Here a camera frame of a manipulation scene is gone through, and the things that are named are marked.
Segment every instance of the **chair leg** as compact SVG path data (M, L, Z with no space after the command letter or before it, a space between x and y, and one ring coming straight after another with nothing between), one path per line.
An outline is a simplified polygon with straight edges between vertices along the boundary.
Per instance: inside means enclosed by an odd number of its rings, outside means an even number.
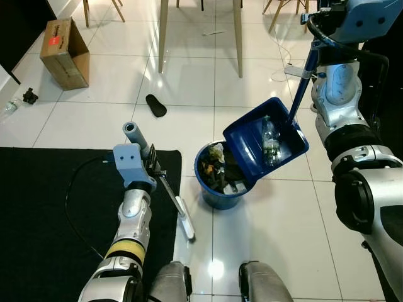
M280 14L280 9L283 7L283 3L284 3L284 0L281 0L280 5L278 6L278 9L276 11L275 17L273 18L273 21L271 22L271 25L269 28L269 33L272 31L273 27L275 27L276 20L277 20L278 15Z
M123 15L122 15L122 12L121 12L120 9L119 9L119 6L118 6L117 3L116 3L116 1L115 1L115 0L112 0L112 2L113 2L113 5L116 7L116 10L118 11L118 14L119 14L120 18L122 19L122 21L123 21L123 22L126 22L126 21L125 21L125 18L124 18Z
M297 10L295 11L295 14L298 14L299 10L300 10L300 0L297 0Z
M241 1L233 0L234 5L234 26L235 26L235 41L237 45L238 59L238 76L243 76L242 68L242 23L241 23Z
M158 46L158 72L159 73L162 72L162 64L164 62L167 18L168 18L168 0L161 0L161 12L159 15L159 46Z
M84 6L84 16L86 18L86 26L89 27L89 22L88 22L88 0L82 0L82 6Z
M309 0L305 0L305 13L309 13ZM308 30L308 25L305 24L305 33Z
M269 5L270 5L271 2L272 2L272 0L269 0L269 2L267 2L267 5L266 5L266 7L264 8L262 14L265 14L265 13L266 13L266 11L267 11L267 9L269 8Z

